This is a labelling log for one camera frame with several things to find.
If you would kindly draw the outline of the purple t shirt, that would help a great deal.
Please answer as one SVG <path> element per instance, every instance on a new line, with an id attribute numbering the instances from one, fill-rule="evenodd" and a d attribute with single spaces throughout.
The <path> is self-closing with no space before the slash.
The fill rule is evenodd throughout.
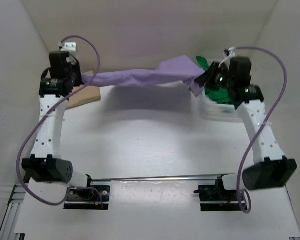
<path id="1" fill-rule="evenodd" d="M 203 75 L 204 70 L 185 55 L 175 57 L 160 63 L 154 70 L 131 69 L 115 72 L 98 73 L 95 77 L 83 73 L 82 81 L 87 84 L 92 81 L 94 87 L 147 87 L 183 82 L 195 97 L 204 91 L 195 83 L 195 79 Z"/>

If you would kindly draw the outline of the beige t shirt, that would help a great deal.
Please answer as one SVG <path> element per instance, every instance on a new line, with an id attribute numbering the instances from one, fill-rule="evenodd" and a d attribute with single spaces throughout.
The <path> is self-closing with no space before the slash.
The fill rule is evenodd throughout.
<path id="1" fill-rule="evenodd" d="M 97 86 L 87 86 L 68 100 L 66 110 L 77 108 L 101 100 L 101 90 Z"/>

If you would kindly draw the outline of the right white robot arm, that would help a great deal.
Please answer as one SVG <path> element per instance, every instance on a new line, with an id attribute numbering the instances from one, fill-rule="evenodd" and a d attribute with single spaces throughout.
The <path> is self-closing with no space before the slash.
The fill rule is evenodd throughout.
<path id="1" fill-rule="evenodd" d="M 253 153 L 254 164 L 244 168 L 243 159 L 237 173 L 222 176 L 227 191 L 282 188 L 297 169 L 295 159 L 286 157 L 275 138 L 263 93 L 259 86 L 251 84 L 251 68 L 248 57 L 237 56 L 229 66 L 214 61 L 195 79 L 200 87 L 227 90 L 250 140 L 246 152 Z"/>

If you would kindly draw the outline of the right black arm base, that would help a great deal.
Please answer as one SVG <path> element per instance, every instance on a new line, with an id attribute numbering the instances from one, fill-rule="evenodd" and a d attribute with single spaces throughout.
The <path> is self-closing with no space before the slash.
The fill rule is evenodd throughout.
<path id="1" fill-rule="evenodd" d="M 216 185 L 199 185 L 193 194 L 199 197 L 201 212 L 240 212 L 235 190 Z"/>

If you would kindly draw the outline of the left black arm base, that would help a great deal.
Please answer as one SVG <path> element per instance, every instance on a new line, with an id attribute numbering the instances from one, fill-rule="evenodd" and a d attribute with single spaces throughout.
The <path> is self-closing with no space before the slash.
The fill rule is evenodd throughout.
<path id="1" fill-rule="evenodd" d="M 97 210 L 107 211 L 110 205 L 111 182 L 95 181 L 90 186 L 93 189 L 72 188 L 66 194 L 64 210 Z"/>

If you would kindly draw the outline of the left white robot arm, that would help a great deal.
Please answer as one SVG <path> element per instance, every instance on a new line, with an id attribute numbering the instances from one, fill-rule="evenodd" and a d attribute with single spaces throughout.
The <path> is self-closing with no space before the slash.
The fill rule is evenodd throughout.
<path id="1" fill-rule="evenodd" d="M 40 120 L 30 156 L 22 159 L 21 166 L 36 182 L 86 188 L 89 176 L 74 170 L 73 164 L 62 159 L 61 135 L 64 114 L 76 80 L 80 79 L 80 66 L 69 51 L 49 54 L 50 76 L 40 81 Z"/>

